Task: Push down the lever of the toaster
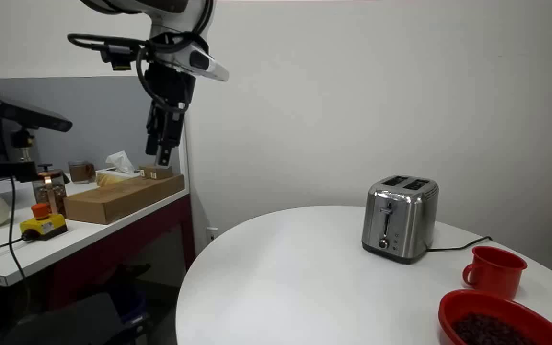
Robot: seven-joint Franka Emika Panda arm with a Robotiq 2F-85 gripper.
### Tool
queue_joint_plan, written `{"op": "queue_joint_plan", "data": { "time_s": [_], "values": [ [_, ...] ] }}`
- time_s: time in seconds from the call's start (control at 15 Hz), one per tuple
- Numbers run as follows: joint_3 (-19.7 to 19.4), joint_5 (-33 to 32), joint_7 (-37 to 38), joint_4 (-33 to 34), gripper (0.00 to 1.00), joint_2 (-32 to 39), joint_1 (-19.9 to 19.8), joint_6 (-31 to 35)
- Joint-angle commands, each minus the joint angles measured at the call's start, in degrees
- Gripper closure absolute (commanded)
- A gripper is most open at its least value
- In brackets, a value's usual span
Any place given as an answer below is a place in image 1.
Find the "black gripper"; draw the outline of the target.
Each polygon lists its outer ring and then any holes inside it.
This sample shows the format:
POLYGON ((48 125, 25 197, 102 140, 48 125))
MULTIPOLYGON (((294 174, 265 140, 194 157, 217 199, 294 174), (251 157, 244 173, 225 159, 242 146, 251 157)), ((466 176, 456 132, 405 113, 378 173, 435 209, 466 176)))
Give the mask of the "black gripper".
POLYGON ((156 105, 150 109, 146 125, 146 153, 157 155, 157 163, 167 167, 171 151, 180 146, 182 119, 192 104, 196 79, 188 73, 152 63, 146 71, 146 81, 156 105))

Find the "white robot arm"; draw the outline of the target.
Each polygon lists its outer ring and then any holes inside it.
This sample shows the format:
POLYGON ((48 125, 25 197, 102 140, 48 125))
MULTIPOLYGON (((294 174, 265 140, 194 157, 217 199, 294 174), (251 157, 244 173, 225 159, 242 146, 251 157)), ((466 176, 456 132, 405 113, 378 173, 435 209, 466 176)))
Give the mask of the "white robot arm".
POLYGON ((167 167, 171 151, 180 146, 182 125, 192 104, 196 77, 226 81, 230 73, 209 54, 209 29, 215 0, 81 0, 106 15, 146 13, 150 36, 123 38, 71 33, 67 40, 96 50, 115 71, 136 69, 152 98, 146 153, 167 167))

